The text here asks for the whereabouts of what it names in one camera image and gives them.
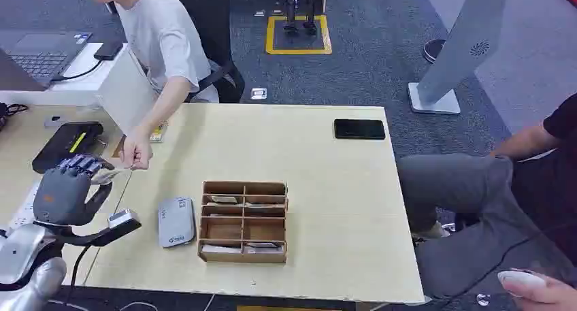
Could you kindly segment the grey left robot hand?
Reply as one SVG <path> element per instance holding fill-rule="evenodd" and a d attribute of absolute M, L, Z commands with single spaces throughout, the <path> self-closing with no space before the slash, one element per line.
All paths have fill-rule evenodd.
<path fill-rule="evenodd" d="M 60 226 L 91 222 L 112 190 L 111 183 L 101 184 L 86 198 L 92 178 L 101 169 L 113 170 L 114 166 L 100 157 L 77 154 L 46 170 L 33 201 L 35 220 Z"/>

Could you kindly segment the person's right hand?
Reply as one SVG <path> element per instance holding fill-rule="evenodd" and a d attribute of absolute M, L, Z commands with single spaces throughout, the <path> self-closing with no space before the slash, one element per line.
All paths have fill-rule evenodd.
<path fill-rule="evenodd" d="M 126 168 L 146 170 L 153 156 L 150 146 L 150 134 L 144 129 L 135 128 L 124 140 L 120 159 Z"/>

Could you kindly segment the person's hand with white controller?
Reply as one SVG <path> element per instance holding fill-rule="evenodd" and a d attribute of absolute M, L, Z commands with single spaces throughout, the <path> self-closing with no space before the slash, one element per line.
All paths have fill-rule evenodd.
<path fill-rule="evenodd" d="M 519 310 L 576 310 L 575 288 L 536 272 L 531 272 L 531 276 L 540 278 L 544 284 L 535 285 L 535 280 L 527 280 L 528 274 L 518 275 L 518 272 L 501 279 Z"/>

